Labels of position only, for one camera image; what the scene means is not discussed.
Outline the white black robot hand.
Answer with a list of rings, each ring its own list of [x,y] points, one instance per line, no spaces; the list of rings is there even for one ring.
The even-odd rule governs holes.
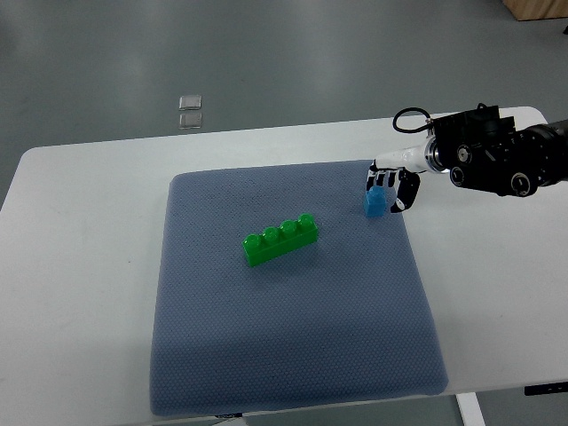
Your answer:
[[[396,198],[390,213],[400,213],[414,204],[424,172],[441,173],[445,169],[436,163],[435,139],[395,152],[381,154],[371,163],[366,181],[366,191],[373,186],[393,188],[398,184]]]

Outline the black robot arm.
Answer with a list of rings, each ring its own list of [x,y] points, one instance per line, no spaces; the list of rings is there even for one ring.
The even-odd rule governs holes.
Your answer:
[[[460,188],[527,197],[567,179],[567,121],[517,130],[497,106],[451,114],[432,123],[436,163]]]

